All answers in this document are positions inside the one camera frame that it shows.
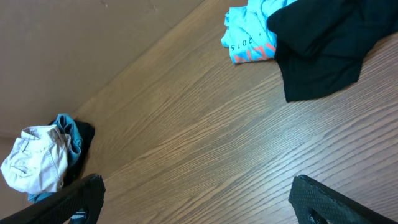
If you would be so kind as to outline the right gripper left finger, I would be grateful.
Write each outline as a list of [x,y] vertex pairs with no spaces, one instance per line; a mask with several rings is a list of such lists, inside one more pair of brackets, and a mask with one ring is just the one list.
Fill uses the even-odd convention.
[[64,223],[76,212],[87,213],[85,223],[95,224],[104,204],[102,176],[90,174],[68,187],[1,220],[2,224]]

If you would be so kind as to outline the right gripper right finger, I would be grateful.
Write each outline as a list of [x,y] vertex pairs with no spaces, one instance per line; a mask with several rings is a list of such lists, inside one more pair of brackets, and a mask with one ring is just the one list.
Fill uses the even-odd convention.
[[307,175],[294,177],[289,202],[299,224],[397,224]]

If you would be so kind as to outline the beige khaki shorts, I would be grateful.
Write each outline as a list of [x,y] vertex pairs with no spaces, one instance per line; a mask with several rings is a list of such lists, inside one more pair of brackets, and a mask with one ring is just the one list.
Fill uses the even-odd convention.
[[1,164],[8,186],[19,192],[41,194],[63,187],[71,136],[56,125],[31,126],[21,131]]

